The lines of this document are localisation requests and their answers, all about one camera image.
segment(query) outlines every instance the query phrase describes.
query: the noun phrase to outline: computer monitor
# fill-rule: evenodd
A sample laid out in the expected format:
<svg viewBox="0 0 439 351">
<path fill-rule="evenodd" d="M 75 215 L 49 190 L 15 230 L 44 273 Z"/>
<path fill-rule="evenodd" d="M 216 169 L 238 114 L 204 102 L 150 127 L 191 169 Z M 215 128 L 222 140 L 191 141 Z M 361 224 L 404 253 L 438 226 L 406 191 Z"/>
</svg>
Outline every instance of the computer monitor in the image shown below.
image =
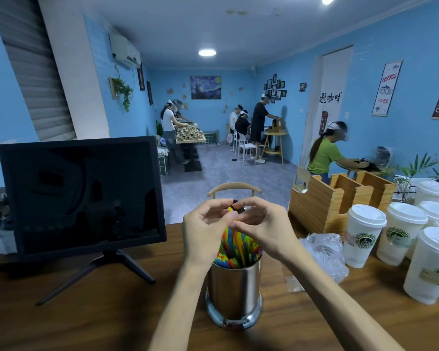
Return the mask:
<svg viewBox="0 0 439 351">
<path fill-rule="evenodd" d="M 0 145 L 18 256 L 166 241 L 154 136 Z"/>
</svg>

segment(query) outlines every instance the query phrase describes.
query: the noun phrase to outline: white cup lid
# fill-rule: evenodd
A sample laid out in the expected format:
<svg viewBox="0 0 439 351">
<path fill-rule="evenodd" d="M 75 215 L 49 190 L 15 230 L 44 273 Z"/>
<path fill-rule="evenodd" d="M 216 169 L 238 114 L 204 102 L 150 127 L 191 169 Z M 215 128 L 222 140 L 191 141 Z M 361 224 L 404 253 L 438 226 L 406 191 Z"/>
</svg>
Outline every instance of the white cup lid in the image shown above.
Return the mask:
<svg viewBox="0 0 439 351">
<path fill-rule="evenodd" d="M 428 216 L 439 219 L 439 202 L 422 201 L 418 203 L 418 207 L 425 211 Z"/>
<path fill-rule="evenodd" d="M 422 191 L 433 195 L 439 195 L 439 182 L 436 181 L 422 181 L 418 184 L 418 188 Z"/>
<path fill-rule="evenodd" d="M 385 213 L 369 205 L 354 205 L 348 214 L 359 223 L 371 228 L 384 228 L 387 225 Z"/>
<path fill-rule="evenodd" d="M 428 226 L 424 228 L 419 239 L 429 245 L 431 248 L 439 251 L 439 228 L 436 226 Z"/>
<path fill-rule="evenodd" d="M 392 202 L 387 207 L 387 212 L 401 221 L 413 224 L 426 224 L 427 214 L 421 208 L 406 203 Z"/>
</svg>

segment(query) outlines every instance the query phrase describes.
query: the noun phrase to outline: monitor bezel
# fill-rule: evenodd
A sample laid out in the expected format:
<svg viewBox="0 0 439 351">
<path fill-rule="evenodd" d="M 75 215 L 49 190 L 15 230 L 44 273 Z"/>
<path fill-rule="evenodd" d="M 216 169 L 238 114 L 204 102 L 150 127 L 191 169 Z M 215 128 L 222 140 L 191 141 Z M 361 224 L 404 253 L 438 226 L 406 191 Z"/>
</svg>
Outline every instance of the monitor bezel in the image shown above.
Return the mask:
<svg viewBox="0 0 439 351">
<path fill-rule="evenodd" d="M 154 180 L 154 190 L 156 192 L 156 207 L 158 210 L 158 225 L 159 234 L 156 236 L 148 236 L 136 239 L 124 240 L 121 242 L 107 242 L 98 245 L 82 246 L 76 248 L 68 248 L 62 250 L 54 250 L 49 252 L 27 254 L 24 250 L 22 231 L 17 204 L 17 197 L 15 197 L 15 187 L 11 175 L 11 162 L 8 153 L 29 150 L 29 149 L 57 149 L 70 148 L 79 146 L 100 146 L 100 145 L 119 145 L 119 144 L 148 144 L 151 152 L 152 175 Z M 16 249 L 18 258 L 22 262 L 41 261 L 60 259 L 64 257 L 71 257 L 84 254 L 93 254 L 103 252 L 106 250 L 117 250 L 123 248 L 132 248 L 135 246 L 154 244 L 158 242 L 165 242 L 167 240 L 166 224 L 164 221 L 164 206 L 162 198 L 161 179 L 158 165 L 158 147 L 156 138 L 154 136 L 143 137 L 121 137 L 121 138 L 104 138 L 104 139 L 81 139 L 68 141 L 51 141 L 51 142 L 33 142 L 33 143 L 18 143 L 18 144 L 1 144 L 0 145 L 0 161 L 2 166 L 3 178 L 5 182 L 5 189 L 7 200 L 10 207 L 10 217 L 14 225 L 14 237 L 16 241 Z"/>
</svg>

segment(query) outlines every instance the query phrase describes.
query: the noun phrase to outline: tile floor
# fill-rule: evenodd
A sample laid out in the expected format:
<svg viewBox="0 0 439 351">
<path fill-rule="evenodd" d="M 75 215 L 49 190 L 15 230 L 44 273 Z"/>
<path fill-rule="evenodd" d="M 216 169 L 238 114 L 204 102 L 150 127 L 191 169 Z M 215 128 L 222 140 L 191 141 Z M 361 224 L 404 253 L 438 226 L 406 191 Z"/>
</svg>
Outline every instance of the tile floor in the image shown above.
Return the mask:
<svg viewBox="0 0 439 351">
<path fill-rule="evenodd" d="M 281 163 L 279 155 L 266 155 L 265 164 L 255 164 L 246 154 L 242 165 L 242 154 L 234 159 L 231 148 L 223 144 L 197 146 L 203 171 L 184 172 L 183 166 L 174 164 L 169 173 L 161 177 L 166 224 L 179 223 L 183 216 L 207 200 L 206 194 L 226 182 L 244 182 L 261 188 L 258 195 L 270 202 L 288 206 L 289 195 L 296 176 L 296 166 Z M 217 194 L 217 198 L 241 199 L 250 196 L 248 190 L 230 190 Z"/>
</svg>

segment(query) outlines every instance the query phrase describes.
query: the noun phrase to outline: crumpled clear plastic bag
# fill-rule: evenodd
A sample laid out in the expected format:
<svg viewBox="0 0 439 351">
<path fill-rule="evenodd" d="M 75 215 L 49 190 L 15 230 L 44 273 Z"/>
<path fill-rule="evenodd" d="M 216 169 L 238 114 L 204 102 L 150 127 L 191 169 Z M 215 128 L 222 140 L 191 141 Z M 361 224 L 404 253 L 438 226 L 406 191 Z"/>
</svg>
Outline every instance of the crumpled clear plastic bag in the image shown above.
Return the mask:
<svg viewBox="0 0 439 351">
<path fill-rule="evenodd" d="M 336 283 L 343 281 L 350 270 L 345 266 L 343 242 L 338 234 L 309 234 L 305 239 L 299 239 L 306 250 L 317 261 L 319 266 L 333 278 Z M 303 291 L 296 277 L 289 273 L 285 279 L 290 292 Z"/>
</svg>

